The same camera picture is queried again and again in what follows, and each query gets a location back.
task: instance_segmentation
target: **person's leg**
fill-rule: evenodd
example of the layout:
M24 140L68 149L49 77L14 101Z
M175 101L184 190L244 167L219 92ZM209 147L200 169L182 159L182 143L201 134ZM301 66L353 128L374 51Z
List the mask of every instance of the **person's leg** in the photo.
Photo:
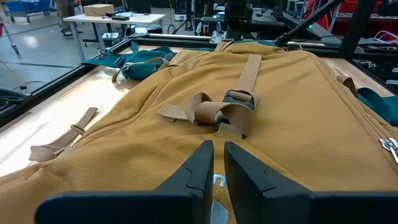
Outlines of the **person's leg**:
M74 16L75 15L75 2L74 0L67 0L68 1L68 16ZM77 32L81 34L83 31L81 31L79 28L77 28Z
M58 15L61 20L61 32L64 36L71 36L69 22L63 20L63 18L69 17L68 0L55 0L55 5L57 6Z

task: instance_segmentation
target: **white table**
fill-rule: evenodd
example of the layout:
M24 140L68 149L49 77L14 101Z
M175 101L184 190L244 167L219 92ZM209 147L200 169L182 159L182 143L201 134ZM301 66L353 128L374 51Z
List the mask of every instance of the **white table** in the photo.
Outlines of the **white table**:
M144 15L141 13L134 13L134 16L130 17L128 21L117 21L117 20L112 20L112 18L108 17L101 17L101 16L86 16L85 14L80 14L77 16L71 16L64 18L64 21L71 22L70 27L72 30L73 38L76 40L76 46L79 52L80 60L81 62L85 62L85 54L83 52L83 48L80 43L80 38L77 33L77 28L75 22L91 22L94 25L95 24L100 24L100 23L105 23L105 24L153 24L158 22L161 26L163 25L162 19L165 17L164 14L149 14L149 15ZM94 26L96 29L96 32L98 33L98 41L99 41L99 46L103 49L105 48L104 40L102 39L102 34L100 30L98 29L98 26Z

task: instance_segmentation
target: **zipper pull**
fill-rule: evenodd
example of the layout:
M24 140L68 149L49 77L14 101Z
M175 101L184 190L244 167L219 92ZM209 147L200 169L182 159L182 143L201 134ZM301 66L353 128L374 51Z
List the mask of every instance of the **zipper pull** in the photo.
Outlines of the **zipper pull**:
M397 149L398 149L398 142L393 138L389 139L379 139L384 149L392 153L396 163L398 164L398 156L397 156Z

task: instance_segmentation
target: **table surface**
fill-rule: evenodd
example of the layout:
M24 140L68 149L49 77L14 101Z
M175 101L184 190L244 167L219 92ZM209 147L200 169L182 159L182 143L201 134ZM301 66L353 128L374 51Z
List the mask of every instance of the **table surface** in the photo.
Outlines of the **table surface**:
M139 46L140 50L154 48L156 47ZM181 48L172 47L172 50L178 52ZM126 49L122 53L130 52L130 49ZM336 75L353 77L357 88L368 87L381 96L393 95L346 60L337 58L323 58L323 60ZM115 88L111 81L115 72L117 72L116 68L100 66L41 102L19 119L17 118L18 121L12 126L7 125L1 128L0 176L23 169L33 163L28 160L31 146L48 144L57 139L69 130L71 124L75 124L83 116L89 106L94 106L98 108L98 112L94 119L84 127L88 129L139 83L120 77L118 80L120 85Z
M68 22L95 22L95 23L114 23L114 24L151 24L163 19L164 14L149 14L144 15L141 13L134 13L134 16L130 17L128 21L117 21L112 18L103 16L86 16L80 14L77 16L66 17L63 20Z

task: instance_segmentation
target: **zipper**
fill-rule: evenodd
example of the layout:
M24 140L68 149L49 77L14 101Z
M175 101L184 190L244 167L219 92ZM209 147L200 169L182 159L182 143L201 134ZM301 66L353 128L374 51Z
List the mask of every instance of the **zipper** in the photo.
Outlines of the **zipper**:
M323 69L328 72L330 74L331 77L334 77L335 75L332 73L332 71L330 71L328 69L328 67L321 61L319 60L320 65L323 67ZM358 105L356 104L356 102L354 102L350 97L348 97L346 95L346 93L341 89L341 87L339 85L336 85L338 89L340 89L341 93L343 96L345 96L345 98L352 104L351 108L353 108L354 110L356 110L360 115L361 118L357 119L362 119L365 123L368 123L370 125L370 127L373 128L375 134L373 136L377 136L379 141L382 143L382 148L386 149L388 152L390 152L390 156L392 157L392 160L394 160L395 164L398 164L398 142L394 139L394 138L389 138L389 139L385 139L387 136L385 136L385 134L379 129L380 127L377 127L375 124L373 124L369 118L358 108Z
M398 142L394 138L389 138L389 139L379 139L381 142L383 148L387 151L389 151L392 156L394 157L394 160L396 161L396 164L398 164L398 156L397 156L397 150L398 150Z
M131 124L133 121L135 121L136 119L140 118L141 115L148 110L149 106L152 104L152 102L157 98L157 95L160 93L160 91L163 89L163 87L169 82L171 81L171 79L168 80L164 80L162 83L160 83L157 88L152 92L152 94L148 97L147 101L143 104L143 106L141 107L141 110L138 111L138 113L136 113L135 115L131 116L128 119L125 119L123 121L119 121L117 123L113 123L105 128L99 129L89 135L87 135L86 137L84 137L84 139L88 139L90 138L90 141L93 141L101 136L103 136L103 134L107 133L108 131L115 129L115 128L121 128L123 126L126 126L128 124Z

